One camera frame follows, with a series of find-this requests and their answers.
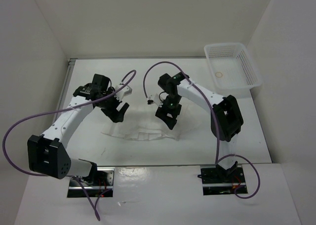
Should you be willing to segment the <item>white pleated skirt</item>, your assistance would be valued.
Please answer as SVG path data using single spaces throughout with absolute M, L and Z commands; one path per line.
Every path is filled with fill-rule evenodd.
M 102 134 L 115 138 L 133 141 L 151 141 L 170 138 L 178 140 L 181 132 L 170 130 L 168 127 L 152 125 L 152 127 L 143 127 L 140 125 L 107 124 L 103 127 Z

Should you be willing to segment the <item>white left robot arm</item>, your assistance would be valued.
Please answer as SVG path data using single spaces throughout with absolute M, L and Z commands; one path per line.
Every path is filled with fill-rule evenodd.
M 130 86 L 120 83 L 110 86 L 110 79 L 95 74 L 91 83 L 78 87 L 64 112 L 41 135 L 32 135 L 27 142 L 31 171 L 56 179 L 80 178 L 86 185 L 98 181 L 97 165 L 83 159 L 72 159 L 66 149 L 79 125 L 95 108 L 114 123 L 124 119 L 129 104 L 117 109 L 125 96 L 132 93 Z

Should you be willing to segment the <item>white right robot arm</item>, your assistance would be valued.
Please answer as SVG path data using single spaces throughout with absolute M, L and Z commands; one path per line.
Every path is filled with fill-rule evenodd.
M 210 130 L 216 137 L 216 176 L 222 182 L 229 181 L 237 168 L 237 136 L 244 123 L 236 98 L 232 95 L 216 94 L 195 84 L 188 75 L 182 73 L 173 77 L 164 74 L 160 76 L 158 85 L 167 96 L 164 100 L 154 100 L 158 106 L 155 116 L 169 129 L 172 130 L 177 123 L 182 98 L 190 100 L 209 113 Z

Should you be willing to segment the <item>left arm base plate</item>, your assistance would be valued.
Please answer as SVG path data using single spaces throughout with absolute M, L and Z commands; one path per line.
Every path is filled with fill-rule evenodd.
M 94 178 L 93 182 L 86 182 L 80 179 L 83 187 L 86 189 L 88 195 L 92 198 L 97 198 L 99 195 L 101 197 L 113 197 L 113 186 L 115 177 L 114 167 L 98 167 L 98 173 Z M 80 184 L 74 180 L 70 179 L 68 186 L 68 198 L 83 198 L 86 197 L 84 191 Z

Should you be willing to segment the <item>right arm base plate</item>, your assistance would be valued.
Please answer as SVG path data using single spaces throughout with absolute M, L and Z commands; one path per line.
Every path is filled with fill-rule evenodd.
M 204 196 L 234 194 L 236 188 L 237 194 L 248 193 L 241 166 L 238 166 L 227 178 L 221 178 L 215 166 L 204 166 L 200 168 L 197 177 L 201 180 Z

